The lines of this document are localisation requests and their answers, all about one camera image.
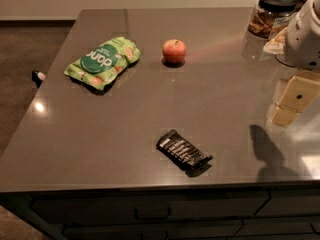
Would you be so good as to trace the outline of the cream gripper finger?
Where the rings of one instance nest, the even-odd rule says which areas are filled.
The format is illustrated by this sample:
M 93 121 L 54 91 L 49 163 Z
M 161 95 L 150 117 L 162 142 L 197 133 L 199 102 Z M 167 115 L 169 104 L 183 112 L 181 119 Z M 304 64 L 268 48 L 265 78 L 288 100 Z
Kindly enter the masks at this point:
M 286 127 L 298 118 L 299 114 L 272 104 L 267 112 L 267 119 L 281 127 Z

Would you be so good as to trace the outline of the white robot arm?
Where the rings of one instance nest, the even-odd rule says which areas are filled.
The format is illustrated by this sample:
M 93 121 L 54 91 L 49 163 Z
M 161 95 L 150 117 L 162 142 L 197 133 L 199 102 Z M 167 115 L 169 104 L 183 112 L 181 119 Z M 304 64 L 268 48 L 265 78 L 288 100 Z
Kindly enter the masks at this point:
M 288 126 L 320 94 L 320 0 L 308 0 L 263 51 L 298 69 L 279 82 L 268 111 L 273 124 Z

